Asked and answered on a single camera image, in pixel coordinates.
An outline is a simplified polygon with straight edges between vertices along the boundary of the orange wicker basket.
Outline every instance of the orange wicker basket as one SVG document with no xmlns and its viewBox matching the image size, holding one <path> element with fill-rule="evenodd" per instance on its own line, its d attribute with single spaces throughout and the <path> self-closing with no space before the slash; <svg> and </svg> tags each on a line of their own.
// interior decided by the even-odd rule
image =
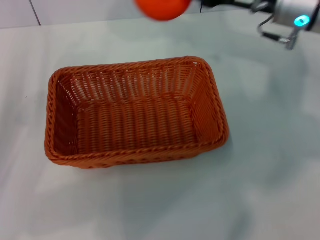
<svg viewBox="0 0 320 240">
<path fill-rule="evenodd" d="M 47 157 L 82 169 L 192 158 L 229 136 L 212 70 L 193 56 L 62 68 L 46 111 Z"/>
</svg>

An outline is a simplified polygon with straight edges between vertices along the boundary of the white surface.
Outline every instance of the white surface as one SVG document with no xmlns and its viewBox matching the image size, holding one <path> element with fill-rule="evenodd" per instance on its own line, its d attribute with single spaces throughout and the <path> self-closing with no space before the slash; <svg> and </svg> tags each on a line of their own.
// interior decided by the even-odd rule
<svg viewBox="0 0 320 240">
<path fill-rule="evenodd" d="M 236 10 L 0 30 L 0 239 L 319 239 L 320 38 L 304 33 L 286 51 L 256 33 L 265 18 Z M 224 147 L 94 170 L 46 158 L 55 70 L 186 55 L 213 69 Z"/>
<path fill-rule="evenodd" d="M 0 0 L 0 28 L 38 26 L 28 0 Z"/>
<path fill-rule="evenodd" d="M 32 0 L 42 25 L 136 19 L 143 14 L 134 0 Z M 192 2 L 186 13 L 200 13 L 200 3 Z"/>
</svg>

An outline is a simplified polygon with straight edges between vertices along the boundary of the white tabletop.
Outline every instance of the white tabletop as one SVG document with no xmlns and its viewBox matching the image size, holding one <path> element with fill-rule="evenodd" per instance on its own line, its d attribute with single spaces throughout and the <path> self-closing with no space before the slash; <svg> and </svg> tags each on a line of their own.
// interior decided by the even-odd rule
<svg viewBox="0 0 320 240">
<path fill-rule="evenodd" d="M 233 10 L 0 30 L 0 239 L 319 239 L 320 37 L 286 51 L 259 37 L 264 19 Z M 46 158 L 55 70 L 179 56 L 213 69 L 224 147 L 93 170 Z"/>
</svg>

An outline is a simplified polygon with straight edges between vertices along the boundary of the blue light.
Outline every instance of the blue light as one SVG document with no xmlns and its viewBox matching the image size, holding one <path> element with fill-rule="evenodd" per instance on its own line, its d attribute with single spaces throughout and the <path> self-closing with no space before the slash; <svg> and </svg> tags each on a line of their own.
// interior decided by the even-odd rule
<svg viewBox="0 0 320 240">
<path fill-rule="evenodd" d="M 308 17 L 307 15 L 299 16 L 294 20 L 294 24 L 297 27 L 303 27 L 303 26 L 307 25 L 308 23 L 310 23 L 310 17 Z"/>
</svg>

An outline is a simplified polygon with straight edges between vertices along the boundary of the rectangular basket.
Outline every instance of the rectangular basket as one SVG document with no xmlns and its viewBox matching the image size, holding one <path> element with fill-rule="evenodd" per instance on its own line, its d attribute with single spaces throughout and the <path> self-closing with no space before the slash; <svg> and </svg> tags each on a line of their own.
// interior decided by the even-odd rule
<svg viewBox="0 0 320 240">
<path fill-rule="evenodd" d="M 82 169 L 192 158 L 229 136 L 212 70 L 193 56 L 62 68 L 46 111 L 47 157 Z"/>
</svg>

